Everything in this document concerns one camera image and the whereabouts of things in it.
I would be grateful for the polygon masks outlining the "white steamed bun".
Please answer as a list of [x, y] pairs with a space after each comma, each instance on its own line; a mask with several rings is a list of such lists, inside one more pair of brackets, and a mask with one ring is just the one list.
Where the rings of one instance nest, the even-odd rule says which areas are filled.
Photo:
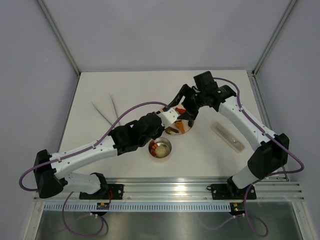
[[158, 158], [164, 158], [167, 156], [167, 148], [164, 145], [159, 145], [154, 152]]

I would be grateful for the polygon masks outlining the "metal tongs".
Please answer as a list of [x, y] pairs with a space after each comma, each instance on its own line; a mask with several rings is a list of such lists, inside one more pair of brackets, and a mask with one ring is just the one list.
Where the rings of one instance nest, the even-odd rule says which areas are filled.
[[108, 93], [100, 101], [91, 100], [95, 111], [111, 126], [119, 117], [118, 109], [113, 96]]

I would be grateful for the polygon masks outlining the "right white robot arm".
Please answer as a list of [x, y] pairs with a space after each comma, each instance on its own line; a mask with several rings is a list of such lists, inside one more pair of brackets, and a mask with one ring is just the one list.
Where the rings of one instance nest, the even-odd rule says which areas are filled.
[[246, 138], [253, 155], [247, 165], [229, 177], [226, 183], [228, 195], [239, 198], [250, 184], [270, 176], [287, 163], [289, 138], [284, 133], [274, 133], [258, 122], [241, 104], [238, 87], [218, 86], [218, 78], [213, 77], [210, 71], [196, 75], [193, 79], [195, 86], [184, 84], [168, 106], [173, 108], [181, 104], [184, 107], [185, 112], [179, 116], [181, 120], [195, 120], [200, 108], [213, 108]]

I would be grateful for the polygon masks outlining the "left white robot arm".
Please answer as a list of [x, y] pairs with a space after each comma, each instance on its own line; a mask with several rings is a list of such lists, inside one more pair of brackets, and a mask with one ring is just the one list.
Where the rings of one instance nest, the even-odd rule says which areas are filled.
[[39, 197], [47, 199], [65, 191], [80, 192], [87, 199], [103, 199], [109, 191], [104, 175], [75, 171], [102, 159], [134, 152], [160, 137], [169, 125], [163, 112], [152, 112], [125, 125], [113, 126], [96, 142], [70, 151], [53, 154], [46, 149], [39, 151], [33, 170]]

